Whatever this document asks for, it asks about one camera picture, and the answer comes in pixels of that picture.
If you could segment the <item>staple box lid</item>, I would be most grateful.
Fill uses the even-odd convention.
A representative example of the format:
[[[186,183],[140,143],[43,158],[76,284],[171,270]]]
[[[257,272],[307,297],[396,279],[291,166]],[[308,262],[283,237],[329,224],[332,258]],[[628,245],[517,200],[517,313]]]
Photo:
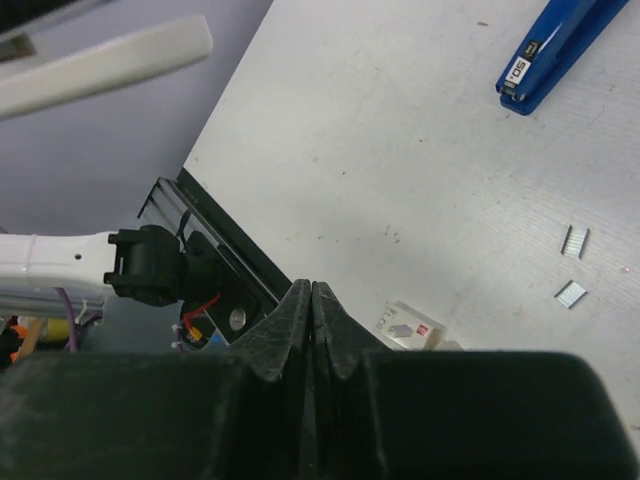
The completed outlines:
[[[376,323],[376,333],[396,350],[432,350],[445,327],[401,302],[388,302]]]

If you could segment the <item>small staple strip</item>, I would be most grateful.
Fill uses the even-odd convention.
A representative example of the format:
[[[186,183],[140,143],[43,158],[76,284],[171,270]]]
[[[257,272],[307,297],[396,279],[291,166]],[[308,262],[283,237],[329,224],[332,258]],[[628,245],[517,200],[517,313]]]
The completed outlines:
[[[572,309],[588,291],[576,281],[570,280],[558,292],[554,298],[566,309]]]

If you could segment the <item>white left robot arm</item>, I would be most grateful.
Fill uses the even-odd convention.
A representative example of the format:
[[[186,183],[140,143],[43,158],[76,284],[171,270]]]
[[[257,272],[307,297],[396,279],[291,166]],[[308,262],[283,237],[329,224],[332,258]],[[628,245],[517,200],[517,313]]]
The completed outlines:
[[[157,225],[80,236],[3,234],[1,284],[63,288],[164,307],[220,292],[221,257],[199,232],[184,241]]]

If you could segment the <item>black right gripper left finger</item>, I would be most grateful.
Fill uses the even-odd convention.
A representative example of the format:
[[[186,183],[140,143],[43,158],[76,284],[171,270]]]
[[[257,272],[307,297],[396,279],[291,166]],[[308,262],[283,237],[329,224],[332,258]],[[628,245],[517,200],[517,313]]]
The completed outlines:
[[[211,353],[34,353],[1,377],[5,479],[294,479],[311,285]]]

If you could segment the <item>staple box tray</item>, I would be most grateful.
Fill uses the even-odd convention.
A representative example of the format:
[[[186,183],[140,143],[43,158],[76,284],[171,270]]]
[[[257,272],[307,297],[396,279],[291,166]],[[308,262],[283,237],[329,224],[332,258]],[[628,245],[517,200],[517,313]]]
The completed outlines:
[[[464,348],[454,340],[436,338],[429,341],[425,347],[425,351],[463,351]]]

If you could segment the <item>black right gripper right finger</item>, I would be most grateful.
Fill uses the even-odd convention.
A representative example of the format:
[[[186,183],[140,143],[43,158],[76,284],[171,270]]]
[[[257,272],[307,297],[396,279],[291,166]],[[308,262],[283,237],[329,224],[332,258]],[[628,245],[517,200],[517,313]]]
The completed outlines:
[[[325,479],[635,479],[596,372],[560,352],[397,351],[312,287]]]

